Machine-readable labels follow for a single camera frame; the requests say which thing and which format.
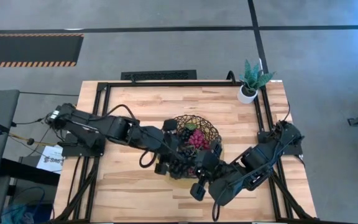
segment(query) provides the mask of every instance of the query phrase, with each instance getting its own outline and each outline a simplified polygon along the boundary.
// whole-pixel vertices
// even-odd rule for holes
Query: gray concrete floor
[[[358,25],[358,0],[255,0],[260,26]],[[0,29],[250,26],[247,1],[5,0]],[[267,64],[285,84],[306,173],[323,220],[358,222],[358,30],[262,31]],[[259,57],[252,31],[86,34],[73,68],[0,68],[0,89],[78,94],[83,80],[121,72],[197,69],[199,79],[241,73]],[[37,119],[76,97],[21,95],[15,121]],[[39,139],[40,124],[13,129]],[[45,141],[56,138],[49,133]],[[4,157],[29,150],[9,141]]]

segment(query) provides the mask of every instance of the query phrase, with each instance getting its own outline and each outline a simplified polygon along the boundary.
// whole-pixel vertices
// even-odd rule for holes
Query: paper
[[[37,168],[60,174],[63,169],[62,151],[60,146],[45,146]]]

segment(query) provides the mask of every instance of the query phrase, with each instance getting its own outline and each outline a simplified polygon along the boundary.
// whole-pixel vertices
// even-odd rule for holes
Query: grapes
[[[189,138],[191,138],[191,135],[193,134],[193,132],[194,132],[194,130],[184,128],[183,131],[180,134],[181,142],[187,142],[189,140]]]
[[[189,178],[189,175],[192,175],[190,171],[194,170],[191,161],[196,158],[197,153],[193,152],[192,148],[183,148],[178,151],[178,154],[183,156],[189,163],[185,164],[178,159],[172,161],[168,168],[170,177],[174,179]]]
[[[209,142],[205,139],[205,135],[199,129],[196,129],[193,135],[190,136],[188,143],[196,149],[203,148],[209,150]]]

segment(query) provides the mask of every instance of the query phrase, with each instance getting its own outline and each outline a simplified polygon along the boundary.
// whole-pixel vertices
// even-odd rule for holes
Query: wooden tabletop
[[[83,82],[78,110],[92,113],[97,84],[97,81]],[[259,130],[254,104],[240,103],[237,100],[238,90],[238,86],[113,87],[108,109],[121,103],[126,104],[141,125],[159,128],[168,118],[183,114],[201,116],[218,129],[223,138],[223,159],[231,162],[249,146],[257,144],[256,133]],[[273,121],[283,119],[288,112],[283,83],[268,83],[267,93]],[[261,94],[259,99],[265,127],[268,128]],[[128,116],[124,109],[118,109],[114,115]],[[154,174],[154,166],[140,168],[139,157],[142,153],[138,149],[107,143],[99,165],[92,222],[212,221],[213,199],[208,190],[202,202],[196,201],[190,195],[191,183],[188,181],[173,181]],[[68,158],[64,162],[55,199],[56,214],[60,214],[66,207],[76,160],[77,158]],[[303,165],[294,156],[283,156],[282,161],[289,191],[307,213],[315,216]],[[77,189],[80,170],[81,166],[77,171],[73,193]],[[277,192],[284,217],[282,195],[278,189]],[[80,217],[85,213],[84,202],[86,199],[81,205]],[[254,191],[242,190],[235,199],[221,208],[219,218],[220,222],[271,220],[274,220],[274,212],[267,181]]]

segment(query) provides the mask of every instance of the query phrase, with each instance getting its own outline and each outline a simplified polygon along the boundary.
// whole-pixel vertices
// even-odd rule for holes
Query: black and orange striped mat
[[[0,34],[0,67],[73,67],[83,34]]]

